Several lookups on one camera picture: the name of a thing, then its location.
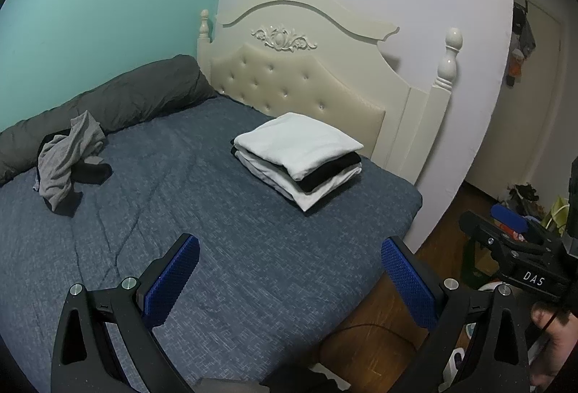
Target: mattress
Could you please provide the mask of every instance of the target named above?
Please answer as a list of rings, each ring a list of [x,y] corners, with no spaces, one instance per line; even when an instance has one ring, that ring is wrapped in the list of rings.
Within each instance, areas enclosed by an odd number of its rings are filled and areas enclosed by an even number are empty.
[[[191,384],[262,380],[317,343],[382,274],[380,243],[404,236],[421,206],[407,181],[363,159],[363,172],[304,214],[253,177],[230,140],[269,118],[226,97],[108,136],[114,169],[84,193],[74,218],[32,190],[35,171],[0,188],[0,334],[39,393],[66,291],[138,276],[188,232],[200,261],[154,329]],[[111,329],[131,384],[145,391]]]

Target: bedpost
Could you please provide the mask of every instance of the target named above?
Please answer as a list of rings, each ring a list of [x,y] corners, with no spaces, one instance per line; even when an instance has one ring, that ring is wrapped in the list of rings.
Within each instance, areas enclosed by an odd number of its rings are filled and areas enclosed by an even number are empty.
[[[456,56],[462,48],[462,33],[458,28],[446,31],[446,53],[437,65],[437,77],[427,95],[423,113],[415,130],[415,135],[398,175],[412,184],[417,181],[437,132],[446,114],[452,95],[452,85],[457,75]]]
[[[204,9],[200,12],[200,28],[199,28],[199,38],[197,40],[197,62],[200,67],[200,71],[206,76],[209,83],[210,79],[210,56],[209,47],[211,45],[211,40],[209,38],[209,10]]]
[[[456,79],[456,56],[462,48],[463,37],[460,30],[451,27],[446,32],[446,54],[437,65],[437,78],[433,82],[434,86],[439,86],[452,92],[452,84]]]

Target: blue textured grip pad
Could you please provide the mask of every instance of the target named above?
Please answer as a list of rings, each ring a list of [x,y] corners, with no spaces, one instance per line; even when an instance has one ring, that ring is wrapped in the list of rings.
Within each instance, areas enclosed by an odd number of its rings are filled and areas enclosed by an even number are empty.
[[[381,245],[381,263],[415,324],[432,331],[437,324],[434,296],[390,238]]]
[[[162,325],[199,262],[199,240],[190,236],[144,296],[143,321],[147,328]]]

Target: tufted headboard cushion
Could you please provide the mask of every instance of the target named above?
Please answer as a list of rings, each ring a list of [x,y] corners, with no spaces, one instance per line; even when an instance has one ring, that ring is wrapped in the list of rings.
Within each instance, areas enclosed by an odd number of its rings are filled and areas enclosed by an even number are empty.
[[[212,59],[211,83],[268,116],[297,112],[333,125],[362,143],[361,154],[368,157],[385,115],[310,54],[287,57],[245,43],[230,56]]]

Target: bed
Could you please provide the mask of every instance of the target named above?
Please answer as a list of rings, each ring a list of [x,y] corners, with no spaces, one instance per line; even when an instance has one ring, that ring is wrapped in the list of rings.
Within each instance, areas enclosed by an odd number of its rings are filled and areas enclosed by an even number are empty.
[[[0,334],[39,393],[68,287],[138,275],[183,231],[199,238],[200,261],[157,339],[191,384],[261,380],[357,306],[382,274],[381,241],[405,235],[421,206],[412,184],[450,98],[458,30],[425,92],[377,49],[397,27],[331,0],[248,0],[217,16],[212,42],[207,20],[198,63],[218,96],[109,135],[100,155],[115,174],[80,186],[73,219],[31,191],[34,169],[0,188]],[[364,144],[361,175],[306,213],[229,153],[233,137],[287,111]]]

